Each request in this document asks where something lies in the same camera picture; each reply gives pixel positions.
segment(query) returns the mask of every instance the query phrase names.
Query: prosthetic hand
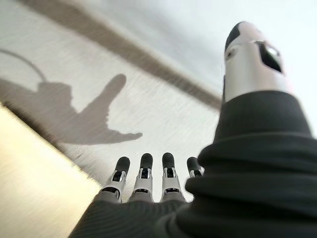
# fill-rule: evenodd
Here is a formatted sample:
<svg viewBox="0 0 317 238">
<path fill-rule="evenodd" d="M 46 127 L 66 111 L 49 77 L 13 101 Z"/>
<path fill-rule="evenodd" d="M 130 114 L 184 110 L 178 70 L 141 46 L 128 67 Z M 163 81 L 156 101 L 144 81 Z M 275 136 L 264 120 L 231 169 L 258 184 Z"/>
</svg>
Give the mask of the prosthetic hand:
<svg viewBox="0 0 317 238">
<path fill-rule="evenodd" d="M 130 200 L 147 196 L 147 202 L 114 205 L 121 202 L 127 172 L 118 173 L 119 185 L 116 170 L 99 193 L 106 202 L 89 206 L 72 238 L 103 238 L 105 232 L 129 238 L 317 237 L 317 142 L 292 95 L 280 52 L 254 25 L 241 22 L 227 38 L 224 58 L 214 141 L 198 156 L 203 176 L 196 158 L 187 161 L 186 190 L 193 202 L 184 205 L 173 156 L 165 153 L 163 202 L 151 203 L 152 157 L 146 155 Z"/>
<path fill-rule="evenodd" d="M 153 178 L 152 178 L 153 158 L 151 154 L 144 154 L 141 157 L 139 173 L 136 177 L 134 189 L 129 202 L 144 201 L 153 202 Z M 181 201 L 186 202 L 178 180 L 175 169 L 174 157 L 170 153 L 165 153 L 162 157 L 163 178 L 161 202 Z M 97 194 L 95 200 L 103 200 L 113 203 L 122 203 L 122 191 L 130 167 L 130 160 L 121 157 L 107 185 Z M 187 160 L 187 168 L 191 178 L 200 177 L 203 174 L 197 158 L 190 157 Z"/>
</svg>

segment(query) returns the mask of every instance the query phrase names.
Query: black fingertip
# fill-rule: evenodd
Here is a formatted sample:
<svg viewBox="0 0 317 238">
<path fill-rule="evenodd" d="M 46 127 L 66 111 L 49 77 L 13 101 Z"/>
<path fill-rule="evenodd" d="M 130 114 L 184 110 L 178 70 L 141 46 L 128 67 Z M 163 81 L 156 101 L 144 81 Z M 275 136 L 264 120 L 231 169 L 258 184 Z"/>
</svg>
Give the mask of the black fingertip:
<svg viewBox="0 0 317 238">
<path fill-rule="evenodd" d="M 152 169 L 153 157 L 149 153 L 145 153 L 141 157 L 140 168 Z"/>
<path fill-rule="evenodd" d="M 187 168 L 188 168 L 188 172 L 190 172 L 191 170 L 200 170 L 201 166 L 198 164 L 197 158 L 196 157 L 190 157 L 187 160 Z"/>
<path fill-rule="evenodd" d="M 115 170 L 117 171 L 125 171 L 126 174 L 128 174 L 130 168 L 130 160 L 128 157 L 121 157 L 117 165 L 115 166 Z"/>
<path fill-rule="evenodd" d="M 228 36 L 227 41 L 226 41 L 226 45 L 225 45 L 224 51 L 227 50 L 227 48 L 228 48 L 228 46 L 230 45 L 231 42 L 233 42 L 238 36 L 240 36 L 239 25 L 240 25 L 240 23 L 243 23 L 243 22 L 244 21 L 241 21 L 238 24 L 236 24 L 232 28 L 232 30 L 230 31 L 229 36 Z"/>
<path fill-rule="evenodd" d="M 162 157 L 163 169 L 164 168 L 175 168 L 174 156 L 171 153 L 165 153 Z"/>
</svg>

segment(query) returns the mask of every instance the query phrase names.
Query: black fabric sleeve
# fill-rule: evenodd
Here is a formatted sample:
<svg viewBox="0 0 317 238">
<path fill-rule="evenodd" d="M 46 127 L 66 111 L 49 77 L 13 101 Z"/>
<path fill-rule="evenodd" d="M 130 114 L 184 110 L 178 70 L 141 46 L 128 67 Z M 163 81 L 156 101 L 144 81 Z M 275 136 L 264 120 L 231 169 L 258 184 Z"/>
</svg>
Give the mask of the black fabric sleeve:
<svg viewBox="0 0 317 238">
<path fill-rule="evenodd" d="M 317 142 L 293 96 L 241 95 L 223 104 L 215 139 L 190 178 L 189 208 L 166 234 L 211 238 L 317 237 Z"/>
</svg>

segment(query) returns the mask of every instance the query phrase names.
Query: white surface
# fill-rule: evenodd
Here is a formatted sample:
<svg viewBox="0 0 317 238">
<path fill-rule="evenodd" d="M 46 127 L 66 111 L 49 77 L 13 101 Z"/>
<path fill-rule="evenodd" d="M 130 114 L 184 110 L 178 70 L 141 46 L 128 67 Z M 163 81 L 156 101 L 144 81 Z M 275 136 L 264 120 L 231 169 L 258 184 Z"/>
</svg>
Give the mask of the white surface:
<svg viewBox="0 0 317 238">
<path fill-rule="evenodd" d="M 71 86 L 71 106 L 76 112 L 82 111 L 94 100 L 113 77 L 124 74 L 127 82 L 110 105 L 107 124 L 121 133 L 141 132 L 143 136 L 115 144 L 78 145 L 60 142 L 60 146 L 70 159 L 100 183 L 104 183 L 111 175 L 119 157 L 129 157 L 131 166 L 123 200 L 127 200 L 132 192 L 141 155 L 148 152 L 154 158 L 154 200 L 159 201 L 161 157 L 163 153 L 171 152 L 175 156 L 183 192 L 188 200 L 191 199 L 184 189 L 186 178 L 189 177 L 186 160 L 197 156 L 203 147 L 212 142 L 217 122 L 216 110 L 21 2 L 1 1 L 0 32 L 1 49 L 15 52 L 31 61 L 43 72 L 48 82 L 62 82 Z M 0 78 L 31 92 L 36 92 L 41 82 L 33 69 L 6 54 L 0 54 Z M 47 128 L 51 128 L 50 123 L 64 123 L 63 118 L 54 114 L 57 107 L 46 106 L 44 102 L 35 103 L 30 97 L 19 93 L 6 100 L 17 106 L 23 105 L 36 121 Z"/>
<path fill-rule="evenodd" d="M 315 0 L 69 0 L 220 96 L 232 27 L 255 24 L 282 52 L 286 72 L 317 135 Z"/>
</svg>

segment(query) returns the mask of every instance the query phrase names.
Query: robotic finger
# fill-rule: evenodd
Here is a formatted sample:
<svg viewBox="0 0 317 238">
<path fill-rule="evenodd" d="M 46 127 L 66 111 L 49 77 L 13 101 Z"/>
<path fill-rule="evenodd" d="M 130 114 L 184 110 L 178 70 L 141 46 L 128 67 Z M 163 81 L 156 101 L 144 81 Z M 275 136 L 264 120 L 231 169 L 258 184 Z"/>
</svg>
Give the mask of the robotic finger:
<svg viewBox="0 0 317 238">
<path fill-rule="evenodd" d="M 279 50 L 255 25 L 240 22 L 231 30 L 224 58 L 224 103 L 258 91 L 292 94 Z"/>
<path fill-rule="evenodd" d="M 198 164 L 196 157 L 188 158 L 187 168 L 188 168 L 189 176 L 191 178 L 201 177 L 204 174 L 202 167 Z"/>
<path fill-rule="evenodd" d="M 129 167 L 129 158 L 121 157 L 115 166 L 115 170 L 112 173 L 108 184 L 100 190 L 94 200 L 122 203 L 122 191 L 125 185 Z"/>
<path fill-rule="evenodd" d="M 180 188 L 178 176 L 175 170 L 174 157 L 171 153 L 165 153 L 162 157 L 163 182 L 161 202 L 178 200 L 186 202 Z"/>
<path fill-rule="evenodd" d="M 134 189 L 129 202 L 153 202 L 152 164 L 153 157 L 151 154 L 146 153 L 141 157 L 139 173 L 135 180 Z"/>
</svg>

